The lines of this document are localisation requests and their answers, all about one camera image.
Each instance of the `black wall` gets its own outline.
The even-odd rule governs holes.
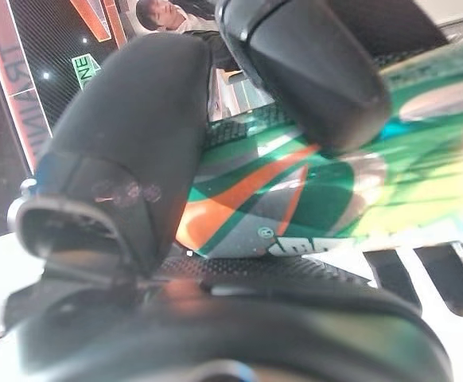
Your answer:
[[[98,42],[69,0],[11,0],[26,59],[46,117],[53,129],[80,90],[71,59],[90,53],[102,64],[117,49],[115,41]],[[48,72],[48,80],[42,78]]]

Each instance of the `white shirt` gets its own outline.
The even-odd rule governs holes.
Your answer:
[[[185,21],[180,24],[180,26],[175,29],[174,33],[187,32],[189,30],[215,30],[218,32],[217,24],[214,20],[205,20],[204,18],[199,18],[194,14],[187,14],[180,6],[176,6],[178,11],[184,16]]]

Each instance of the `black stripe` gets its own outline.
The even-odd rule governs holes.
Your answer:
[[[419,309],[422,308],[410,275],[395,250],[366,252],[364,257],[372,268],[379,287],[397,294]]]
[[[450,245],[415,249],[445,304],[463,317],[463,262]]]

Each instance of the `person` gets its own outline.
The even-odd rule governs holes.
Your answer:
[[[219,34],[214,5],[205,0],[139,0],[136,16],[148,30],[188,34],[204,40],[212,52],[212,63],[226,72],[240,70]]]

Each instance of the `black plastic part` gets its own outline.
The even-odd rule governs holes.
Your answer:
[[[365,252],[364,257],[372,268],[378,287],[389,290],[422,310],[414,284],[396,250]]]
[[[210,68],[203,41],[175,34],[138,38],[110,57],[55,128],[15,216],[22,243],[36,255],[107,247],[144,275],[155,271],[200,160]]]
[[[415,249],[438,293],[453,313],[463,317],[463,262],[450,245]]]
[[[373,57],[424,52],[448,44],[442,31],[413,0],[328,0],[327,3]]]
[[[223,289],[236,292],[212,293]],[[21,376],[53,380],[129,380],[215,359],[322,380],[452,380],[445,350],[413,307],[322,278],[175,279],[148,286],[142,303],[88,287],[10,336],[0,354],[17,354]]]
[[[324,0],[225,0],[217,16],[246,74],[324,150],[356,149],[387,121],[376,66]]]

